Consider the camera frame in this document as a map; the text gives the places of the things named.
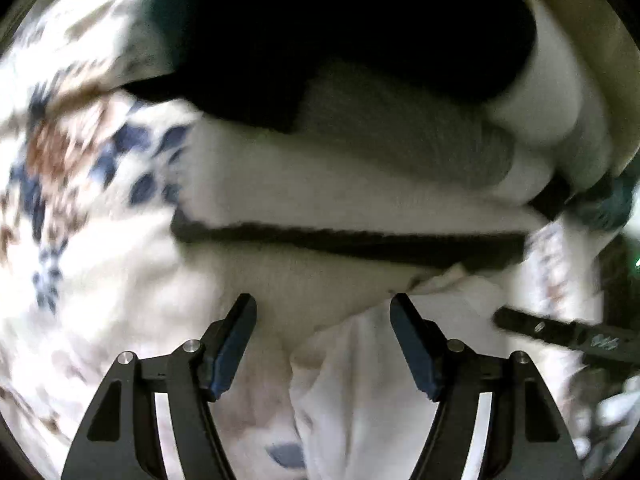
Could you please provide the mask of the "cream pillow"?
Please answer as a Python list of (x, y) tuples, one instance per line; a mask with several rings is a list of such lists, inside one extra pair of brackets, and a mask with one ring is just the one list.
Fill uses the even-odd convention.
[(593, 74), (610, 113), (611, 169), (639, 151), (639, 48), (608, 0), (542, 0)]

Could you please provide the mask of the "white cloth garment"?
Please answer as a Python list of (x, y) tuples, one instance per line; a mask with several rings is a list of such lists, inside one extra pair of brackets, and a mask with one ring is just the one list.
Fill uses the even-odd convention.
[[(415, 289), (420, 315), (478, 353), (506, 354), (490, 322), (506, 294), (454, 266)], [(291, 356), (290, 395), (311, 479), (407, 479), (436, 405), (416, 388), (383, 301), (314, 334)]]

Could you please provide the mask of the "floral and checked fleece blanket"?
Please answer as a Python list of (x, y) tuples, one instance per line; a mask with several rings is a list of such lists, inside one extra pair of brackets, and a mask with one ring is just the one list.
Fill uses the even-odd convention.
[(200, 119), (182, 101), (138, 104), (90, 84), (140, 0), (55, 0), (30, 24), (40, 39), (2, 58), (6, 87), (47, 71), (66, 107), (35, 162), (27, 99), (1, 111), (1, 411), (40, 474), (62, 474), (70, 442), (99, 382), (122, 350), (175, 349), (223, 316), (240, 292), (258, 322), (231, 389), (213, 407), (242, 479), (310, 479), (290, 387), (291, 356), (314, 334), (409, 296), (460, 266), (490, 278), (515, 307), (597, 321), (597, 246), (565, 223), (536, 226), (521, 250), (487, 266), (428, 266), (360, 258), (276, 240), (184, 242), (171, 229), (168, 162)]

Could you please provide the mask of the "dark teal velvet garment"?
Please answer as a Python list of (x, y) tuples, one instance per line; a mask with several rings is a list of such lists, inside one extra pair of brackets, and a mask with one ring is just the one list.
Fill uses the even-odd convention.
[(622, 228), (631, 217), (636, 179), (626, 172), (606, 174), (592, 188), (577, 193), (566, 205), (568, 214), (593, 231)]

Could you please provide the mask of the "stack of folded clothes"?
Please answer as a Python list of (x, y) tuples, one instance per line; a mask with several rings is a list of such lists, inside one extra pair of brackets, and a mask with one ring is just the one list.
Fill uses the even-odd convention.
[(128, 89), (201, 117), (178, 240), (487, 266), (610, 172), (606, 104), (544, 0), (142, 0)]

